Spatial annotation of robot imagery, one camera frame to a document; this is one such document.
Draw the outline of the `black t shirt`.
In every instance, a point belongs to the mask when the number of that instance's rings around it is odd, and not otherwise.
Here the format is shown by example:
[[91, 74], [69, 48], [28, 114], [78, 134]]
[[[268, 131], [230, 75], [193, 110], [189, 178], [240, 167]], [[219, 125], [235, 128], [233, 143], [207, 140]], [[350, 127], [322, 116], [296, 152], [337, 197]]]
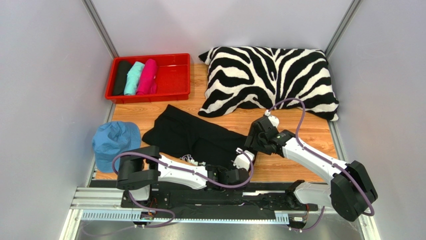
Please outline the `black t shirt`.
[[197, 162], [233, 169], [236, 150], [244, 149], [247, 136], [207, 122], [168, 105], [154, 121], [142, 141], [159, 147], [160, 152], [175, 158], [185, 155]]

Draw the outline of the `blue bucket hat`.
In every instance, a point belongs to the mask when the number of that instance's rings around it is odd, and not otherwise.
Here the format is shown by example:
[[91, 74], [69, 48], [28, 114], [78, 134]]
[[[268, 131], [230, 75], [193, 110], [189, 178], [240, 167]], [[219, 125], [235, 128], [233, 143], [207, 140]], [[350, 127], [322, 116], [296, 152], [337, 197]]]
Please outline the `blue bucket hat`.
[[139, 127], [133, 122], [111, 121], [98, 127], [92, 138], [97, 169], [103, 173], [113, 172], [113, 159], [141, 146]]

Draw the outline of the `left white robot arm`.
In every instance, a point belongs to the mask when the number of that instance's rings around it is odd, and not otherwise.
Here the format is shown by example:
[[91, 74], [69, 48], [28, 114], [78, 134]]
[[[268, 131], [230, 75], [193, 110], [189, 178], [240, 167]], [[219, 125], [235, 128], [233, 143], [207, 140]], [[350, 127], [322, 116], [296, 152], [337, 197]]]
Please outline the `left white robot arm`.
[[153, 184], [168, 182], [192, 190], [239, 189], [247, 185], [252, 176], [255, 155], [238, 148], [234, 168], [226, 170], [214, 165], [187, 165], [160, 154], [157, 146], [126, 151], [117, 155], [111, 164], [117, 174], [116, 188], [128, 191], [137, 201], [147, 201]]

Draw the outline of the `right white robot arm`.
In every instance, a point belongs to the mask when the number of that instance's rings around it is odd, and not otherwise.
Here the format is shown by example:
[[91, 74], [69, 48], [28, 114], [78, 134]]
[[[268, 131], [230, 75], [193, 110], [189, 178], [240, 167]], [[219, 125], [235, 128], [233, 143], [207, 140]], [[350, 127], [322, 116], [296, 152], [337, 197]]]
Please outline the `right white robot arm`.
[[292, 160], [319, 176], [324, 183], [295, 181], [286, 190], [289, 207], [314, 204], [333, 208], [345, 220], [353, 222], [370, 210], [378, 193], [365, 166], [333, 158], [302, 141], [289, 130], [278, 131], [277, 117], [263, 115], [250, 126], [244, 146], [254, 152], [276, 154]]

